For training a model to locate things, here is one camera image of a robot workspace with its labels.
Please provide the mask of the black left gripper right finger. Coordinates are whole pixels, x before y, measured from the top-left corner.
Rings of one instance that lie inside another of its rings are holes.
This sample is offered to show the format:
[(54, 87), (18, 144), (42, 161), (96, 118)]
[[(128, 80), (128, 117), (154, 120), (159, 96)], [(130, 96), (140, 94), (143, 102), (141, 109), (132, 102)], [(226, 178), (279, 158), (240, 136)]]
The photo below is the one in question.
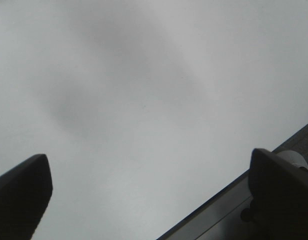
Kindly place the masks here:
[(270, 239), (308, 240), (308, 172), (255, 148), (248, 188)]

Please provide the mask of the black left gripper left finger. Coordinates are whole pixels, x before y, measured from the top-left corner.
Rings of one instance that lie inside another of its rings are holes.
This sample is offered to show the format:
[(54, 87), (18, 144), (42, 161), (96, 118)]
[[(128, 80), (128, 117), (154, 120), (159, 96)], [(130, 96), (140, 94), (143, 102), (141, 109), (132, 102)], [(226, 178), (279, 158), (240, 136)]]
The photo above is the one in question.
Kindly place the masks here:
[(53, 193), (46, 154), (35, 154), (0, 176), (0, 240), (30, 240)]

